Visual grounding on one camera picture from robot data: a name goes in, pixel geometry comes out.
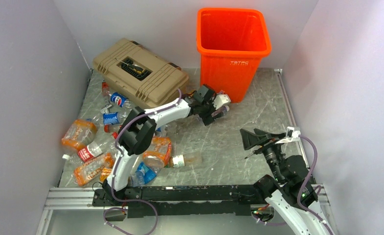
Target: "tan toolbox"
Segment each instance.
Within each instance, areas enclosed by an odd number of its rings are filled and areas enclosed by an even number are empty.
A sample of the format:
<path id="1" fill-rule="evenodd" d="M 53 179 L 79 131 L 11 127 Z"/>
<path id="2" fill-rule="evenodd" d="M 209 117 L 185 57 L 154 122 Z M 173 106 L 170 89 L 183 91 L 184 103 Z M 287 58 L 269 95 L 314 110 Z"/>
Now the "tan toolbox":
<path id="1" fill-rule="evenodd" d="M 121 39 L 92 62 L 107 84 L 142 109 L 155 108 L 186 92 L 189 76 L 173 63 Z"/>

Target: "white bottle cap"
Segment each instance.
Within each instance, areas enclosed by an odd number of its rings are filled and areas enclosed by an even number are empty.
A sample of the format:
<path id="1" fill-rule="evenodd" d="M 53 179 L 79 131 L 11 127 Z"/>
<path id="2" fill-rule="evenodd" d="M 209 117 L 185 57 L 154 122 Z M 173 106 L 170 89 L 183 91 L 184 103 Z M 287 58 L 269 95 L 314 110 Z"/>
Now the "white bottle cap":
<path id="1" fill-rule="evenodd" d="M 68 154 L 64 154 L 64 155 L 62 155 L 62 158 L 65 159 L 65 160 L 69 160 L 70 157 L 71 157 L 71 156 L 68 155 Z"/>

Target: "gray marble surface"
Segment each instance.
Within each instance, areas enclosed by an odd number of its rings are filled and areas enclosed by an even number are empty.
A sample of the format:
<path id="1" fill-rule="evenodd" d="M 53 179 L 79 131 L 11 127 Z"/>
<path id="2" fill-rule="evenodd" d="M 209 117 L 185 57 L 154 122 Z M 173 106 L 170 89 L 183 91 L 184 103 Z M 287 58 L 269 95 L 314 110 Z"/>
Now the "gray marble surface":
<path id="1" fill-rule="evenodd" d="M 183 70 L 190 76 L 188 90 L 199 88 L 200 70 Z M 101 82 L 101 75 L 94 72 L 79 118 L 92 118 L 104 106 Z M 127 102 L 123 108 L 113 107 L 111 111 L 129 112 L 132 107 L 134 104 Z M 243 150 L 239 129 L 258 128 L 282 133 L 289 125 L 287 107 L 274 70 L 259 69 L 244 100 L 231 104 L 225 117 L 210 126 L 204 126 L 193 116 L 169 124 L 167 136 L 172 140 L 172 156 L 201 152 L 203 163 L 196 167 L 165 168 L 148 186 L 253 184 L 271 171 L 262 155 L 244 160 L 250 151 Z M 100 130 L 96 138 L 105 134 Z M 283 152 L 287 156 L 300 154 L 295 143 L 283 145 Z M 72 172 L 81 163 L 76 156 L 66 162 L 59 187 L 78 187 Z M 91 187 L 95 181 L 85 187 Z"/>

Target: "orange bin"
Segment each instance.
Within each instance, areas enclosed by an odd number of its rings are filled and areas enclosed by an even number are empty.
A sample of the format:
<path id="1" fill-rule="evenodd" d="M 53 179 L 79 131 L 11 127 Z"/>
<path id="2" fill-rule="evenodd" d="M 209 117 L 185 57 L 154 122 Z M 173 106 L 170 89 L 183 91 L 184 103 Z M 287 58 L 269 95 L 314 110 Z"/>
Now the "orange bin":
<path id="1" fill-rule="evenodd" d="M 196 36 L 201 85 L 241 102 L 261 59 L 271 52 L 264 16 L 251 9 L 203 8 Z"/>

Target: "bin rim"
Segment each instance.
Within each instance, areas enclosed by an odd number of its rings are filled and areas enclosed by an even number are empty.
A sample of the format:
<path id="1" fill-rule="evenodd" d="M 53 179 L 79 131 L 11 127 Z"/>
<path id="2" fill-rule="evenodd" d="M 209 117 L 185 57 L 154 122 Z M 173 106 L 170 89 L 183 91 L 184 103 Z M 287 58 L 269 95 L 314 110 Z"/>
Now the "bin rim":
<path id="1" fill-rule="evenodd" d="M 206 49 L 202 46 L 201 40 L 201 16 L 204 11 L 241 11 L 241 12 L 252 12 L 258 15 L 261 20 L 261 27 L 264 32 L 264 40 L 266 42 L 266 49 L 261 51 L 246 51 L 246 50 L 213 50 Z M 246 8 L 218 8 L 218 7 L 205 7 L 198 11 L 198 20 L 196 27 L 196 45 L 198 52 L 201 55 L 211 55 L 211 56 L 233 56 L 233 57 L 266 57 L 271 53 L 271 42 L 270 37 L 267 31 L 267 25 L 265 24 L 264 15 L 254 9 L 246 9 Z"/>

